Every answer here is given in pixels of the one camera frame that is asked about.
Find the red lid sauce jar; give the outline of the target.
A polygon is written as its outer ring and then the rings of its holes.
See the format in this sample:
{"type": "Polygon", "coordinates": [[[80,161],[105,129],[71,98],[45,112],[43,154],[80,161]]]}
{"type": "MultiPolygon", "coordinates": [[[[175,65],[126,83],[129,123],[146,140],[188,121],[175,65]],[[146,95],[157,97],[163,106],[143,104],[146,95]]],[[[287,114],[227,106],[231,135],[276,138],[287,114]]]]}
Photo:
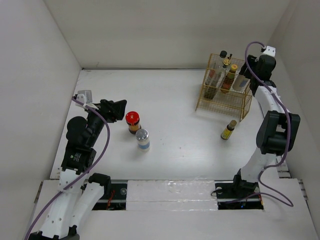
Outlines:
{"type": "Polygon", "coordinates": [[[128,130],[131,134],[135,135],[140,130],[140,115],[136,111],[129,111],[125,116],[125,121],[128,124],[128,130]]]}

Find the yellow cap sauce bottle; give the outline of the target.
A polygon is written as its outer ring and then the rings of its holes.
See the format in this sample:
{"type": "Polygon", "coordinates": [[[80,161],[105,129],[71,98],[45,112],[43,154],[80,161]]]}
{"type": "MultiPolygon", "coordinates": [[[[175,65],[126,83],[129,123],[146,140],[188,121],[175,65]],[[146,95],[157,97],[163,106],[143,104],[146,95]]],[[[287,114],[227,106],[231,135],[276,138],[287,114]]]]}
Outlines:
{"type": "Polygon", "coordinates": [[[229,71],[227,72],[227,74],[224,77],[224,80],[222,81],[221,87],[220,87],[220,91],[224,94],[228,93],[234,80],[235,80],[235,76],[236,76],[236,71],[238,69],[238,65],[237,64],[232,64],[229,71]]]}

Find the gold spout oil bottle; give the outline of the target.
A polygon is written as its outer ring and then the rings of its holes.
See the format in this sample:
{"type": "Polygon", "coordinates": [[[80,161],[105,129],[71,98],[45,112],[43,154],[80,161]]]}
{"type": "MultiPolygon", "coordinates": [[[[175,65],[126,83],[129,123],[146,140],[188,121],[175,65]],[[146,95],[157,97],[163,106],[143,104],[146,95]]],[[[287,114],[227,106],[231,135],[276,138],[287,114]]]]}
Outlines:
{"type": "Polygon", "coordinates": [[[222,62],[222,65],[220,68],[218,68],[215,76],[215,87],[218,90],[221,87],[222,81],[224,80],[228,70],[229,66],[231,64],[233,54],[231,53],[227,58],[225,58],[222,62]]]}

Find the black cap vinegar bottle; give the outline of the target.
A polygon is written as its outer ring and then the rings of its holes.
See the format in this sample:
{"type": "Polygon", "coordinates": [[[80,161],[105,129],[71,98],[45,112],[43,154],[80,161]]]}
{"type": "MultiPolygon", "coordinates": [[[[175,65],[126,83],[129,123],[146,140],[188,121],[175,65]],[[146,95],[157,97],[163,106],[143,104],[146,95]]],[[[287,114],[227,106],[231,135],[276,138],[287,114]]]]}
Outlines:
{"type": "Polygon", "coordinates": [[[214,58],[210,67],[209,67],[209,74],[205,81],[206,89],[204,93],[204,97],[206,99],[212,100],[217,92],[217,84],[218,81],[224,72],[223,62],[227,57],[227,52],[222,50],[219,54],[219,57],[214,58]]]}

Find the silver lid shaker blue label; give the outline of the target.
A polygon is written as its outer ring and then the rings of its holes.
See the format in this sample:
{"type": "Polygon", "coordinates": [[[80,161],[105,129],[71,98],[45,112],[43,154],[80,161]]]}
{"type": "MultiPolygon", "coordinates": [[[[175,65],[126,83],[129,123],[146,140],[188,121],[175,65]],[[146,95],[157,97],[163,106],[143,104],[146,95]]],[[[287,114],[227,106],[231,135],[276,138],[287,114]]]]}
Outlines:
{"type": "Polygon", "coordinates": [[[137,140],[138,148],[141,151],[147,152],[150,149],[150,139],[149,139],[149,132],[146,129],[139,129],[135,133],[135,138],[137,140]]]}

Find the small yellow label bottle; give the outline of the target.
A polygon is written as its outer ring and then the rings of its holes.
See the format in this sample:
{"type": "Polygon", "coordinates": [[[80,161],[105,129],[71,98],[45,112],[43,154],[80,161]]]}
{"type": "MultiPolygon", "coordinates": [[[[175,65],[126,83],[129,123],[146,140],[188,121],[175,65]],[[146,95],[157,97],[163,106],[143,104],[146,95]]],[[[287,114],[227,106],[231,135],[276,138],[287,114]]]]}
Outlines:
{"type": "Polygon", "coordinates": [[[237,121],[231,120],[230,123],[226,126],[226,128],[221,133],[220,137],[223,140],[228,140],[230,138],[230,136],[232,135],[236,125],[237,125],[237,121]]]}

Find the silver lid shaker tall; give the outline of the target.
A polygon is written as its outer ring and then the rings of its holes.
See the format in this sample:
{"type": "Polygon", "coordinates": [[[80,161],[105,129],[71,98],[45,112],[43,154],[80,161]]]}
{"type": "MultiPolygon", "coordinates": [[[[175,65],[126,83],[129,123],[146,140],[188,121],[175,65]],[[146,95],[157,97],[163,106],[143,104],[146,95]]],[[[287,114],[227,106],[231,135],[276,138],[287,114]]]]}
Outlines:
{"type": "Polygon", "coordinates": [[[246,78],[244,75],[239,74],[233,82],[232,89],[236,92],[242,92],[246,87],[248,81],[248,78],[246,78]]]}

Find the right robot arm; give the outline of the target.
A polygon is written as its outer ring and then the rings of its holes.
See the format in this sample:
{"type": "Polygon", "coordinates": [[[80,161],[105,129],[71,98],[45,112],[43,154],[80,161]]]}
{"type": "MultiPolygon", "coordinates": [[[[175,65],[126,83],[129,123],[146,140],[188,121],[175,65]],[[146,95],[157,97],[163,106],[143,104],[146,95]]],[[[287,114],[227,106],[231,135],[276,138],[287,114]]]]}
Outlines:
{"type": "Polygon", "coordinates": [[[233,180],[215,182],[211,195],[216,198],[220,210],[262,209],[260,187],[266,186],[261,181],[262,175],[285,161],[301,121],[298,114],[290,113],[282,103],[271,80],[275,57],[248,55],[245,60],[243,73],[250,79],[250,90],[260,104],[264,119],[256,135],[256,149],[247,164],[238,170],[233,180]],[[276,157],[281,157],[280,163],[272,164],[276,157]]]}

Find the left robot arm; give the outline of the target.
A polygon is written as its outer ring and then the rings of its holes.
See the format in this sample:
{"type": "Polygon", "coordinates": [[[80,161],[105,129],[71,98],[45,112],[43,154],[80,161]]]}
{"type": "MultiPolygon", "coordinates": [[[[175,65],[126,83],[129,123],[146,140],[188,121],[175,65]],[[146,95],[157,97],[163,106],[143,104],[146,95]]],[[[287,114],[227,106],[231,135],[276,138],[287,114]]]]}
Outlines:
{"type": "Polygon", "coordinates": [[[79,93],[72,101],[87,112],[87,117],[76,116],[67,123],[67,144],[57,193],[35,217],[25,235],[26,240],[78,240],[95,204],[111,195],[110,176],[88,174],[107,150],[104,147],[97,156],[94,149],[102,129],[106,128],[105,146],[108,146],[109,124],[124,118],[127,101],[102,99],[92,103],[90,98],[79,93]]]}

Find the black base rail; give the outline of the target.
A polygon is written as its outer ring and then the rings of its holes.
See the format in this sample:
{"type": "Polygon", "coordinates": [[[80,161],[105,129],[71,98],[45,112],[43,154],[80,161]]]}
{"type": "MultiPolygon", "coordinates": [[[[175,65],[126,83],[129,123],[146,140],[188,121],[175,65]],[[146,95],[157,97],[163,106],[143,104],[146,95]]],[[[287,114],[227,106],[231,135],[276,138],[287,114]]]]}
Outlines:
{"type": "Polygon", "coordinates": [[[223,192],[227,181],[113,180],[109,194],[101,197],[94,210],[211,212],[217,210],[263,210],[261,197],[234,202],[223,192]]]}

